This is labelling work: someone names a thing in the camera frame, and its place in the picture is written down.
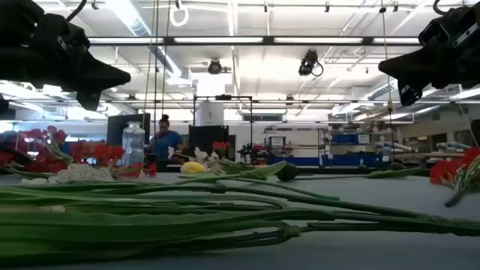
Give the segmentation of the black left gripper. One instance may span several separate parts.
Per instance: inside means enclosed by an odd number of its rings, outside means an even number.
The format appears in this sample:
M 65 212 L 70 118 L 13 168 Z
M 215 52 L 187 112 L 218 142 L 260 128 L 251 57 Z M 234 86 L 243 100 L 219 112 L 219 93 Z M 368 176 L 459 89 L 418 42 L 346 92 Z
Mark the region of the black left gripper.
M 76 76 L 77 91 L 101 92 L 131 81 L 129 73 L 88 55 L 89 47 L 82 28 L 54 13 L 40 18 L 31 40 L 31 48 L 46 62 L 46 84 L 72 89 Z

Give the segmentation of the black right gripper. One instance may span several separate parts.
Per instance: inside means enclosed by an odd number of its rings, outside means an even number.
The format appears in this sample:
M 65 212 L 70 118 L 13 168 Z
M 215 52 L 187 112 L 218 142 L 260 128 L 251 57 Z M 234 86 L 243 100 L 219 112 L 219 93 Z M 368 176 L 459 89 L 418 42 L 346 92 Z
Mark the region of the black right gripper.
M 397 80 L 397 87 L 423 89 L 448 85 L 456 73 L 456 59 L 471 34 L 471 7 L 462 6 L 443 11 L 433 9 L 439 17 L 432 19 L 418 36 L 424 48 L 381 61 L 378 69 Z M 431 63 L 435 71 L 431 75 Z

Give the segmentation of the orange-red carnation bunch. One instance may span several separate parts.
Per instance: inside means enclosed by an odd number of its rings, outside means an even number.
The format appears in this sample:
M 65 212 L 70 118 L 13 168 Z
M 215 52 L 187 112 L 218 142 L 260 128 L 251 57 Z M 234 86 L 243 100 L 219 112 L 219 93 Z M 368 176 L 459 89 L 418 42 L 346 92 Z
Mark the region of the orange-red carnation bunch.
M 77 163 L 86 163 L 87 159 L 93 158 L 98 166 L 109 169 L 116 167 L 124 153 L 120 145 L 107 145 L 104 141 L 79 141 L 70 144 L 70 156 Z

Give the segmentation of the thin-stemmed red flower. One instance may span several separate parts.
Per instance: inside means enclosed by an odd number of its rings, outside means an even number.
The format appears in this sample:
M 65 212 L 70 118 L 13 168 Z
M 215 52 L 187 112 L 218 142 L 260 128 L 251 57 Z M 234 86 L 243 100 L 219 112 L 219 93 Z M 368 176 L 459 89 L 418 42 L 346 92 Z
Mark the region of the thin-stemmed red flower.
M 129 166 L 121 175 L 127 178 L 138 179 L 140 176 L 145 175 L 148 177 L 154 177 L 157 174 L 157 164 L 155 162 L 145 165 L 142 162 L 133 163 Z

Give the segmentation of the white blossom spray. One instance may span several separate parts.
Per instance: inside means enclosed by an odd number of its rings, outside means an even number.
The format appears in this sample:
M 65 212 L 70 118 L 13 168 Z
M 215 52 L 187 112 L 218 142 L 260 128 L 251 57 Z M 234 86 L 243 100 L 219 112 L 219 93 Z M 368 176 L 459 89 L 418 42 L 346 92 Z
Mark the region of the white blossom spray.
M 240 173 L 243 167 L 235 162 L 219 158 L 215 153 L 207 154 L 205 151 L 200 151 L 195 148 L 192 155 L 184 154 L 180 150 L 169 149 L 169 153 L 172 155 L 171 160 L 178 160 L 181 165 L 188 161 L 196 161 L 203 164 L 205 167 L 204 173 L 213 173 L 215 175 L 227 175 Z
M 21 183 L 23 185 L 63 185 L 90 181 L 113 182 L 114 178 L 106 167 L 95 168 L 86 164 L 72 163 L 66 169 L 60 170 L 56 175 L 46 178 L 23 178 Z

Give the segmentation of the red blossom spray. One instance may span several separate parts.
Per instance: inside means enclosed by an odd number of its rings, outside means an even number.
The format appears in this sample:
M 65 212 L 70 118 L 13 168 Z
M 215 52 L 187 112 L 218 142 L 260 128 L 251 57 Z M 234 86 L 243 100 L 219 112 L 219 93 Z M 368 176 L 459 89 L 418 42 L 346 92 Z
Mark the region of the red blossom spray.
M 0 167 L 20 165 L 32 173 L 57 173 L 66 169 L 67 163 L 47 148 L 50 143 L 62 144 L 66 137 L 63 130 L 52 125 L 46 130 L 0 133 Z
M 450 187 L 454 194 L 445 203 L 453 207 L 462 197 L 480 191 L 480 148 L 469 148 L 462 158 L 438 160 L 430 168 L 430 183 Z

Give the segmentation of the yellow tulip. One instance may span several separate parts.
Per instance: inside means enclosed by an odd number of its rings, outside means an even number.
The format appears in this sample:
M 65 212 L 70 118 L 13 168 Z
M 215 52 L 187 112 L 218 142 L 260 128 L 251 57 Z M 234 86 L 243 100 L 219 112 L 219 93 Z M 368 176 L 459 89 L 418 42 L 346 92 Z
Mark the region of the yellow tulip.
M 198 174 L 204 173 L 206 171 L 206 168 L 203 164 L 196 161 L 188 161 L 181 165 L 180 171 L 184 174 Z
M 312 232 L 393 231 L 480 237 L 480 221 L 288 208 L 213 214 L 0 214 L 0 269 L 278 245 Z

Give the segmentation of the black tulip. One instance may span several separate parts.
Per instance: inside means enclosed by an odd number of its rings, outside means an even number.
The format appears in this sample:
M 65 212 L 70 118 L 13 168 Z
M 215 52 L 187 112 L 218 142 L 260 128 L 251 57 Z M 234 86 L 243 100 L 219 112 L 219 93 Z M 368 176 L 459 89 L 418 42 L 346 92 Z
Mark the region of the black tulip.
M 226 161 L 218 161 L 217 164 L 220 166 L 220 169 L 217 169 L 213 174 L 209 175 L 208 173 L 201 173 L 199 176 L 177 181 L 176 184 L 182 185 L 194 182 L 217 182 L 220 180 L 234 179 L 266 181 L 269 176 L 276 176 L 279 180 L 288 182 L 293 180 L 299 174 L 297 167 L 286 161 L 261 167 Z

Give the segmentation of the clear glass vase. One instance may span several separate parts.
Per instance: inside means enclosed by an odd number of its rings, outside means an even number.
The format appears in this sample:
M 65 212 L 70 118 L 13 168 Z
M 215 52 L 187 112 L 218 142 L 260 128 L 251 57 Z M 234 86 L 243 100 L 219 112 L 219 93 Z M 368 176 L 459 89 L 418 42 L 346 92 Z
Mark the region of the clear glass vase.
M 122 133 L 124 154 L 121 164 L 125 167 L 142 165 L 144 160 L 145 131 L 137 121 L 129 121 Z

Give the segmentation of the black screen panel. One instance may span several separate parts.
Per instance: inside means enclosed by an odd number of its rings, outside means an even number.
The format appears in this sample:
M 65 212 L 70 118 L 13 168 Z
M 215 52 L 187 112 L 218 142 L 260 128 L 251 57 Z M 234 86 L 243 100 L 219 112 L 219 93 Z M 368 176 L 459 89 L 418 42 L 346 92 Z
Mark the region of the black screen panel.
M 134 114 L 134 115 L 115 115 L 109 116 L 107 119 L 106 141 L 109 146 L 121 146 L 123 130 L 128 127 L 129 122 L 139 122 L 140 127 L 145 131 L 144 143 L 149 142 L 151 115 Z
M 188 148 L 194 152 L 198 148 L 202 152 L 211 154 L 215 142 L 229 141 L 229 127 L 226 125 L 193 126 L 188 127 Z

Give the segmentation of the person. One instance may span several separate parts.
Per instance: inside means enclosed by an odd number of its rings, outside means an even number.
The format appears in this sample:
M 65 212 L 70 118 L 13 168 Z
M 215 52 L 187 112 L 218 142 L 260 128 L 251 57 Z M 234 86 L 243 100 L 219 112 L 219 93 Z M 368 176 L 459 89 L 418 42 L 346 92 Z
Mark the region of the person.
M 181 149 L 185 142 L 177 131 L 170 130 L 170 117 L 168 115 L 162 115 L 159 128 L 160 130 L 151 138 L 147 150 L 155 154 L 157 161 L 168 161 L 172 157 L 169 149 Z

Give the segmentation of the blue storage bins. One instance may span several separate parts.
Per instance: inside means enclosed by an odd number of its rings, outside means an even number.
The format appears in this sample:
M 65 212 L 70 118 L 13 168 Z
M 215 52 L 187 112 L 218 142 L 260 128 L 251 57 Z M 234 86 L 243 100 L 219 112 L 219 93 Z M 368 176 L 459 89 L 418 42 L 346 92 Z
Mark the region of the blue storage bins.
M 342 145 L 368 145 L 371 136 L 366 133 L 334 133 L 331 135 L 332 144 Z

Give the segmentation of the blue barrier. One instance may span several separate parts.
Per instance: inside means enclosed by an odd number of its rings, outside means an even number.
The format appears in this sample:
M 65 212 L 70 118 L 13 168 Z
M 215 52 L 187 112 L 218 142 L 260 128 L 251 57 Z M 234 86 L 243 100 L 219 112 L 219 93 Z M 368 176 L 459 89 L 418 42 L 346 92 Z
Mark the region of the blue barrier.
M 340 166 L 340 167 L 358 167 L 363 161 L 366 167 L 375 167 L 381 163 L 381 158 L 374 155 L 362 154 L 334 154 L 332 158 L 328 155 L 321 157 L 268 157 L 267 164 L 286 161 L 296 166 L 318 167 L 318 166 Z

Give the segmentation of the black overhead gantry frame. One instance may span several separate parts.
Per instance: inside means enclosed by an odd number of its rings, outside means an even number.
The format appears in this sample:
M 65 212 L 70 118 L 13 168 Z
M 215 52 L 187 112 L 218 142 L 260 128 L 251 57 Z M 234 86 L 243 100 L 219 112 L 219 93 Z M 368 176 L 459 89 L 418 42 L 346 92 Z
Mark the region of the black overhead gantry frame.
M 416 37 L 349 36 L 211 36 L 211 37 L 90 37 L 92 46 L 419 46 Z

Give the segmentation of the black table frame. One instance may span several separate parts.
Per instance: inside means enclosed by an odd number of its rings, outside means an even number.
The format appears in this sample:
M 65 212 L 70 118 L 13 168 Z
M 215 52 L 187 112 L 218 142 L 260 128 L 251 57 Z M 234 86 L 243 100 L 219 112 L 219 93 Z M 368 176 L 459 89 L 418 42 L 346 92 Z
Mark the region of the black table frame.
M 367 167 L 308 167 L 298 166 L 297 173 L 299 175 L 367 175 L 370 173 L 379 173 L 387 171 L 387 168 L 367 168 Z M 179 166 L 157 166 L 158 173 L 180 173 Z

